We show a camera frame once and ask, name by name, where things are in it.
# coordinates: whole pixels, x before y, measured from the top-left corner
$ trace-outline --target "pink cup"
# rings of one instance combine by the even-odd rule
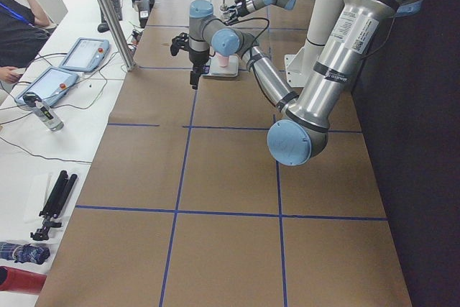
[[[224,57],[223,55],[219,54],[216,52],[216,57],[218,60],[218,65],[221,68],[226,68],[229,65],[229,59],[230,57]]]

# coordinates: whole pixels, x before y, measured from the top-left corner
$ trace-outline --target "person's hand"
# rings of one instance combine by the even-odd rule
[[[18,82],[21,75],[13,72],[13,70],[16,69],[17,68],[14,66],[4,66],[3,68],[0,68],[0,80],[10,84]]]

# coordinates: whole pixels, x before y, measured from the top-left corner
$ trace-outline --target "dark wall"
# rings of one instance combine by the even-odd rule
[[[460,0],[424,0],[353,92],[414,307],[460,306],[459,42]]]

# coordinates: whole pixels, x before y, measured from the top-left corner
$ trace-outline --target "red object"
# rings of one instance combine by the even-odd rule
[[[0,291],[39,295],[46,275],[0,266]]]

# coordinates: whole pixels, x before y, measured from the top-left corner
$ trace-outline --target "person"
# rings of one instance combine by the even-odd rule
[[[16,70],[14,66],[4,66],[0,68],[0,81],[7,82],[9,84],[16,83],[20,78],[21,75],[15,73]]]
[[[30,8],[15,0],[0,0],[0,79],[16,83],[13,70],[26,68],[47,42],[50,33],[40,27],[50,19],[37,0],[27,0]]]

